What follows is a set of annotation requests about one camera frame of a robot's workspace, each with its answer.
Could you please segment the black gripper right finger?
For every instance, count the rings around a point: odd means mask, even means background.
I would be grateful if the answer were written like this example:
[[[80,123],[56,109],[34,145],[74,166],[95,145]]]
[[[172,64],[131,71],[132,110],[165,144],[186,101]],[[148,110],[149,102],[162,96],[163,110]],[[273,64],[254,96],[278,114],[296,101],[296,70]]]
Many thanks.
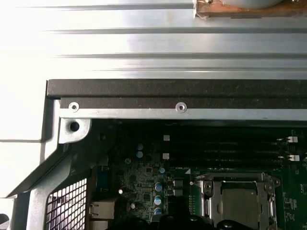
[[[192,215],[187,201],[183,196],[179,197],[179,226],[185,230],[251,230],[252,228],[234,220],[222,220],[213,226],[204,218]]]

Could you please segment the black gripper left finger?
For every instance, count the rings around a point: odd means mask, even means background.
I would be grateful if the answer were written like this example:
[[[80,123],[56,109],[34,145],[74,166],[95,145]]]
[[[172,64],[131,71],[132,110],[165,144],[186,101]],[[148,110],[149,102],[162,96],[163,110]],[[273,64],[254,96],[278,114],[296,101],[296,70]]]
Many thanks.
[[[152,221],[150,224],[141,218],[130,220],[131,230],[170,230],[175,227],[175,222],[179,217],[179,198],[170,196],[167,199],[168,211],[165,215],[156,215],[158,221]]]

